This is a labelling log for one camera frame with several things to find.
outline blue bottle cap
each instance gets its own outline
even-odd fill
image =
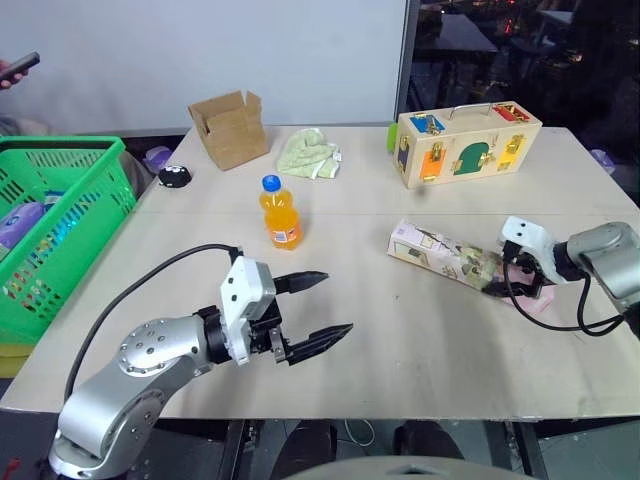
[[[267,192],[277,192],[282,185],[277,175],[267,175],[262,179],[262,186]]]

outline bottle label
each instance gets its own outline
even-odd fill
[[[289,243],[294,241],[300,235],[300,225],[296,224],[290,230],[272,230],[271,238],[276,243]]]

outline colorful lock board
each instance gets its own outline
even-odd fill
[[[516,102],[403,113],[393,163],[408,188],[513,173],[541,127]]]

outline smartphone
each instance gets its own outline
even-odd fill
[[[22,73],[28,68],[33,67],[40,63],[40,55],[38,52],[31,52],[29,55],[25,55],[20,60],[13,62],[4,70],[0,70],[0,82],[2,80],[13,80],[13,76],[16,73]]]

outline white wall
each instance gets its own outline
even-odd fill
[[[0,0],[0,58],[41,63],[0,112],[73,133],[180,129],[250,89],[266,124],[394,113],[404,0]]]

